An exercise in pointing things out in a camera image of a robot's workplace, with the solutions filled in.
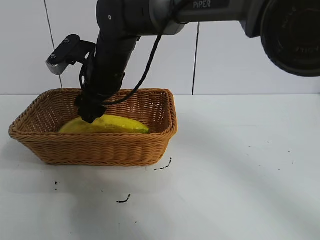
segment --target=woven basket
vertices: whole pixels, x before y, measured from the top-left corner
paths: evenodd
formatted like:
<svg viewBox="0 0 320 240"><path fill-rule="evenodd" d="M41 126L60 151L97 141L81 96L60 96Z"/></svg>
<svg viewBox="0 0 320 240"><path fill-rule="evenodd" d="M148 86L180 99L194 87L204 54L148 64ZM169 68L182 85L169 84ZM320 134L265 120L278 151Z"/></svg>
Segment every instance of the woven basket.
<svg viewBox="0 0 320 240"><path fill-rule="evenodd" d="M78 117L74 102L80 92L72 88L44 92L10 126L9 135L50 165L148 166L162 158L178 128L169 90L140 89L129 100L107 109L107 114L144 123L150 134L58 133ZM129 92L121 90L109 101Z"/></svg>

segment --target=black fragment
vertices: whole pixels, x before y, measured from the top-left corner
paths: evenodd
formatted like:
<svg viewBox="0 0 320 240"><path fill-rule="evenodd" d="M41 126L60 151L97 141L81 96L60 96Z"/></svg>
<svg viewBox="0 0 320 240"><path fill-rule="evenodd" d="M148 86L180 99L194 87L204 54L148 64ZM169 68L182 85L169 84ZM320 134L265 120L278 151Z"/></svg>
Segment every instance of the black fragment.
<svg viewBox="0 0 320 240"><path fill-rule="evenodd" d="M124 203L128 202L128 200L130 199L130 197L131 197L131 194L128 195L128 198L127 198L126 200L124 200L124 201L116 201L116 202L117 202L118 204L124 204Z"/></svg>
<svg viewBox="0 0 320 240"><path fill-rule="evenodd" d="M170 162L169 162L168 166L165 166L165 167L162 167L162 168L159 168L159 169L155 169L155 171L163 170L163 169L168 168L171 165L171 162L172 162L172 157L170 157Z"/></svg>

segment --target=banana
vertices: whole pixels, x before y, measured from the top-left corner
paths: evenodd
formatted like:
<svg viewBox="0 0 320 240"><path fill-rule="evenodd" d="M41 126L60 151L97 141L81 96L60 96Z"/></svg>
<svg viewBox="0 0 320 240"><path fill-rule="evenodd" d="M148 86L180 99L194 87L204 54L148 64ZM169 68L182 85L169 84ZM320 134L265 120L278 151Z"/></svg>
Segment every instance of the banana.
<svg viewBox="0 0 320 240"><path fill-rule="evenodd" d="M65 124L59 133L133 133L147 134L149 128L143 123L121 116L103 115L93 123L77 117Z"/></svg>

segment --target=white table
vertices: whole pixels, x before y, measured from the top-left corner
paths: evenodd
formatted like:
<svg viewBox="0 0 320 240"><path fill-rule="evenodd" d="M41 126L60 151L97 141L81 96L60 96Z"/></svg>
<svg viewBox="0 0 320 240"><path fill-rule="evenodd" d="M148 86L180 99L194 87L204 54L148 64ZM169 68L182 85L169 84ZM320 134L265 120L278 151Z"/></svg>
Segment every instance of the white table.
<svg viewBox="0 0 320 240"><path fill-rule="evenodd" d="M178 134L137 168L42 163L7 134L35 98L0 96L1 240L320 239L318 95L176 96Z"/></svg>

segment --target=robotic arm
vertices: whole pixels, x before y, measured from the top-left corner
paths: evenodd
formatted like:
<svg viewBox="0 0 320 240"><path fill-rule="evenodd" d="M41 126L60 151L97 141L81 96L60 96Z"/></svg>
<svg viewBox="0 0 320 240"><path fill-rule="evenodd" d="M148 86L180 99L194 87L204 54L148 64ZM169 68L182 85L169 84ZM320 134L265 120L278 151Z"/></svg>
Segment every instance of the robotic arm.
<svg viewBox="0 0 320 240"><path fill-rule="evenodd" d="M104 114L105 106L125 101L140 87L162 35L175 35L191 22L239 21L249 38L261 36L266 54L279 68L320 76L319 0L98 0L96 18L96 44L70 35L46 62L56 75L69 64L83 64L82 94L75 104L89 123ZM152 35L158 38L135 90L123 100L105 102L120 90L137 41Z"/></svg>

